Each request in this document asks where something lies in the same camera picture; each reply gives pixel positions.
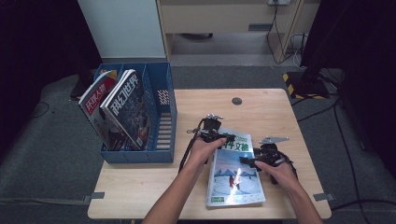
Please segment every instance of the book cover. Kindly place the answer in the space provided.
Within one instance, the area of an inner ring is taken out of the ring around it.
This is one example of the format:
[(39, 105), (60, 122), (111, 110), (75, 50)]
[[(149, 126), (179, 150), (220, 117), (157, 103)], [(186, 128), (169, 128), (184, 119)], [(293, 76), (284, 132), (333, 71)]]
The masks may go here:
[(101, 71), (99, 77), (84, 92), (78, 105), (96, 130), (107, 150), (120, 150), (125, 142), (114, 123), (106, 117), (100, 104), (111, 93), (117, 83), (117, 71)]
[(133, 150), (145, 150), (149, 139), (149, 114), (144, 92), (141, 76), (129, 69), (101, 104)]
[(235, 141), (224, 144), (213, 155), (206, 205), (231, 206), (265, 202), (257, 170), (239, 160), (239, 157), (254, 158), (250, 134), (222, 127), (219, 133), (234, 134)]

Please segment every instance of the wooden table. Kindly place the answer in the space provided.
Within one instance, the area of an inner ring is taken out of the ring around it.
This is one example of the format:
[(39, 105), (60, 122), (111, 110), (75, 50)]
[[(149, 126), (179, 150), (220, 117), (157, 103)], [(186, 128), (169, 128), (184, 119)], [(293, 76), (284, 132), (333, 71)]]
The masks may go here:
[[(316, 202), (313, 195), (323, 192), (302, 133), (281, 89), (175, 90), (177, 99), (177, 138), (172, 164), (108, 164), (104, 162), (95, 192), (103, 199), (92, 199), (90, 218), (140, 219), (163, 194), (177, 175), (183, 153), (192, 138), (186, 133), (209, 113), (224, 117), (221, 127), (250, 133), (253, 146), (266, 135), (287, 136), (278, 149), (288, 155), (300, 182), (322, 218), (332, 214), (327, 201)], [(234, 105), (232, 99), (242, 99)], [(290, 200), (280, 186), (260, 172), (266, 202), (260, 206), (208, 209), (205, 206), (209, 164), (201, 173), (180, 219), (287, 219), (295, 218)]]

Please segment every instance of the dark background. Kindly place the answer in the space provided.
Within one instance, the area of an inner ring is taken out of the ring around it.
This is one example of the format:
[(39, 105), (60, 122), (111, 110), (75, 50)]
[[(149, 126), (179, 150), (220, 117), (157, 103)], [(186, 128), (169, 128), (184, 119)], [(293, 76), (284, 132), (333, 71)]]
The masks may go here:
[(305, 75), (341, 68), (339, 93), (361, 146), (375, 150), (396, 176), (396, 1), (322, 0), (304, 50)]
[(101, 62), (77, 0), (1, 1), (0, 161), (45, 85), (79, 74), (89, 86)]

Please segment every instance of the round black object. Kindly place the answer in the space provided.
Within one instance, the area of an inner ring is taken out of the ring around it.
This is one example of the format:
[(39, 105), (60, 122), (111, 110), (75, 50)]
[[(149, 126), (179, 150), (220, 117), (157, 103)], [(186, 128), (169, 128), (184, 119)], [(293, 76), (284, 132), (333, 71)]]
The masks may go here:
[(232, 102), (233, 102), (234, 105), (241, 105), (242, 104), (242, 99), (239, 98), (239, 97), (234, 97), (232, 99)]

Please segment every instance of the forearm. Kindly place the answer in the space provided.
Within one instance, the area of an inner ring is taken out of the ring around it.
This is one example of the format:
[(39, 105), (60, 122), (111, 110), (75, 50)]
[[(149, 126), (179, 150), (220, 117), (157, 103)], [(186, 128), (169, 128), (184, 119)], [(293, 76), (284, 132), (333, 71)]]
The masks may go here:
[(152, 206), (143, 223), (177, 223), (181, 210), (200, 173), (199, 169), (186, 165), (160, 199)]
[(287, 193), (293, 203), (294, 211), (300, 224), (323, 223), (317, 209), (312, 204), (311, 199), (300, 184), (288, 189)]

